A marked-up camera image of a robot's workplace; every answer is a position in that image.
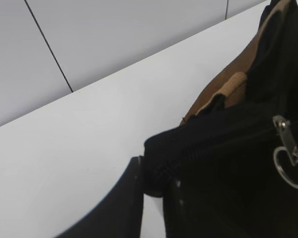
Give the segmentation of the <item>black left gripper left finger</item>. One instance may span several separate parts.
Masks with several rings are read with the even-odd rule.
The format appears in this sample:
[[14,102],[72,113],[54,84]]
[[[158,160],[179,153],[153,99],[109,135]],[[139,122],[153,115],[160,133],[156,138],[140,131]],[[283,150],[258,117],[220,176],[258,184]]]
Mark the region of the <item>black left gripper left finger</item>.
[[139,238],[144,207],[142,156],[132,157],[115,186],[59,238]]

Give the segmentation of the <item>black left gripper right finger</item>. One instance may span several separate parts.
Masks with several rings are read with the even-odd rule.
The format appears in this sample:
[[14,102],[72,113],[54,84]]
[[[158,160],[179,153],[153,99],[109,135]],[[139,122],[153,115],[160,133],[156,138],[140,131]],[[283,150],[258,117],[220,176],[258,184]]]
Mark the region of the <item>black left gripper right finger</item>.
[[167,238],[184,238],[184,202],[181,195],[181,181],[174,179],[163,197],[163,217]]

